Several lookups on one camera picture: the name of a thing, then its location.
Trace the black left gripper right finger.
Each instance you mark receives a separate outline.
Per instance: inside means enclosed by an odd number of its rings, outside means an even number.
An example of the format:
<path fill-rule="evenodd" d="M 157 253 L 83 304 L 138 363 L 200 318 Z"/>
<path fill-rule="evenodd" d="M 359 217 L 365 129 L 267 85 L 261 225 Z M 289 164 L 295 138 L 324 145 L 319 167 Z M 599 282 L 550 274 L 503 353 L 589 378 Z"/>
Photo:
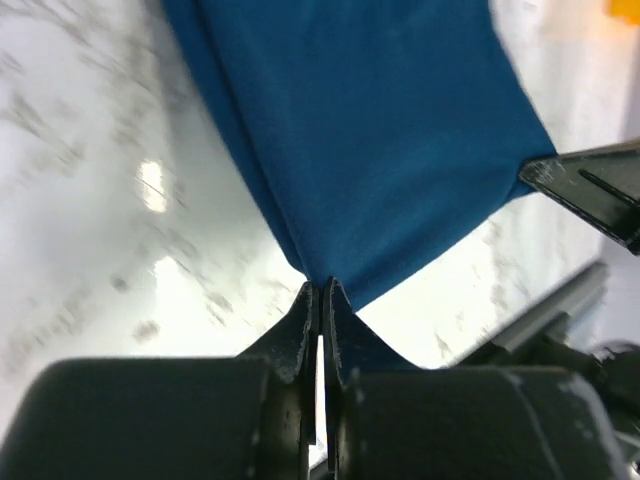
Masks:
<path fill-rule="evenodd" d="M 332 479 L 624 479 L 628 349 L 575 350 L 509 327 L 459 364 L 422 369 L 331 280 L 321 316 Z"/>

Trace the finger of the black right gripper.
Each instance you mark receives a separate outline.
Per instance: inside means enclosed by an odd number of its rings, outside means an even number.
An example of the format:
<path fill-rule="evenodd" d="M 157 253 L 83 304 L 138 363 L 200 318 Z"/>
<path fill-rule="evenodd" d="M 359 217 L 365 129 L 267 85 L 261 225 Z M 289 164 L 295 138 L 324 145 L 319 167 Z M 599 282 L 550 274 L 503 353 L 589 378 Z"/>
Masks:
<path fill-rule="evenodd" d="M 539 157 L 519 179 L 639 254 L 639 141 Z"/>

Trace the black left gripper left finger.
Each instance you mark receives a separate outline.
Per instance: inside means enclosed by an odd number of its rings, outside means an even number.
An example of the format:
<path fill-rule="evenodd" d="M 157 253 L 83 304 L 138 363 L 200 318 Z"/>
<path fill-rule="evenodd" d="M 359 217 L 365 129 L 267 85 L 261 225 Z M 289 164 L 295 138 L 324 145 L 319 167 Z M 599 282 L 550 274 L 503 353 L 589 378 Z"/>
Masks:
<path fill-rule="evenodd" d="M 80 358 L 27 390 L 5 479 L 305 479 L 315 441 L 319 292 L 229 358 Z"/>

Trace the navy blue printed t shirt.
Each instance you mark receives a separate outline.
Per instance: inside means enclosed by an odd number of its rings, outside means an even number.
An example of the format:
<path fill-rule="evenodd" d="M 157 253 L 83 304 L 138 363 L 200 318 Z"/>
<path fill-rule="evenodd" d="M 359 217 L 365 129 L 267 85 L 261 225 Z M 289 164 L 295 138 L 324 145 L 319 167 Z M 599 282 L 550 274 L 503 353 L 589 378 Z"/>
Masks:
<path fill-rule="evenodd" d="M 167 1 L 290 264 L 362 308 L 526 195 L 554 153 L 485 1 Z"/>

